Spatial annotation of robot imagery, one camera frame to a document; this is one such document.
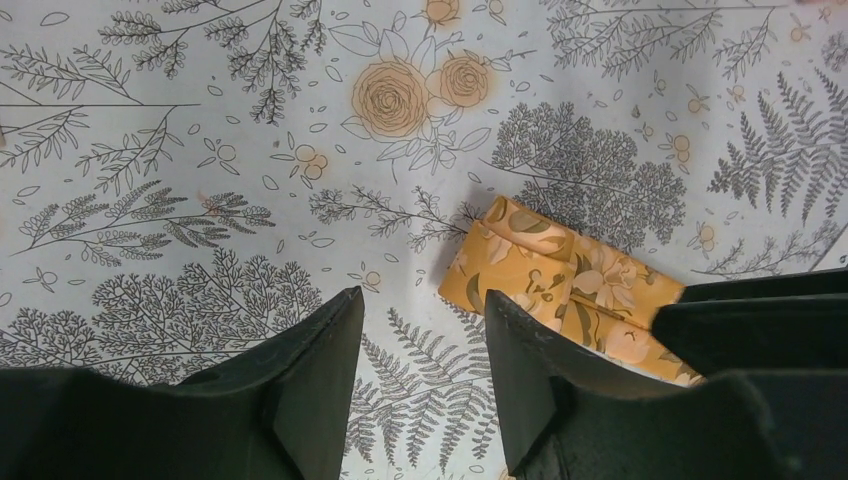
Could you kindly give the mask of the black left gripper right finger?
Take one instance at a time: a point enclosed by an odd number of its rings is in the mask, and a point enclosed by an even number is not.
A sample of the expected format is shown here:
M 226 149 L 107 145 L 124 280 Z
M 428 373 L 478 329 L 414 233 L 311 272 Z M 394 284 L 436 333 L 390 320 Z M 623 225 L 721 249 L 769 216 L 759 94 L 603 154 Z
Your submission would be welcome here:
M 732 369 L 680 387 L 563 337 L 490 291 L 486 340 L 518 479 L 843 479 L 845 369 Z

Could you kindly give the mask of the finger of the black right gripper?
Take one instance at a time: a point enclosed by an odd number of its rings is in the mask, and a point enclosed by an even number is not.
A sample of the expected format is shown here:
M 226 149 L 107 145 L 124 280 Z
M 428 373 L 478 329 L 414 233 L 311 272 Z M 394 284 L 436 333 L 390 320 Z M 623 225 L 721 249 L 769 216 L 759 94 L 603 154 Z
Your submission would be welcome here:
M 709 300 L 661 308 L 651 333 L 701 375 L 845 369 L 847 296 Z
M 678 304 L 722 300 L 818 299 L 847 294 L 847 270 L 830 269 L 687 286 Z

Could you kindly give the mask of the yellow patterned tie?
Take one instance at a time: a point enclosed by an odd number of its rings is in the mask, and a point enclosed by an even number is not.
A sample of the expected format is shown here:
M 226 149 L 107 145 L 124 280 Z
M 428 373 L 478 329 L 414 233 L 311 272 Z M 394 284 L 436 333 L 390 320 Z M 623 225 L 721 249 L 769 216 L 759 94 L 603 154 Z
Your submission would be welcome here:
M 504 196 L 472 222 L 438 292 L 480 314 L 490 290 L 623 365 L 679 386 L 702 379 L 650 333 L 657 311 L 679 300 L 683 284 Z

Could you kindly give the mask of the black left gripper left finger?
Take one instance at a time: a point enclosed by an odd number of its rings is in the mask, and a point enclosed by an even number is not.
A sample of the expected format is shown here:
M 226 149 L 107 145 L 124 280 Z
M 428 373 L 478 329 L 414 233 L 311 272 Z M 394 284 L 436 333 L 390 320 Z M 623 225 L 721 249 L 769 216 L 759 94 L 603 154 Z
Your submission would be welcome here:
M 84 368 L 1 373 L 5 479 L 336 479 L 364 323 L 359 288 L 176 385 Z

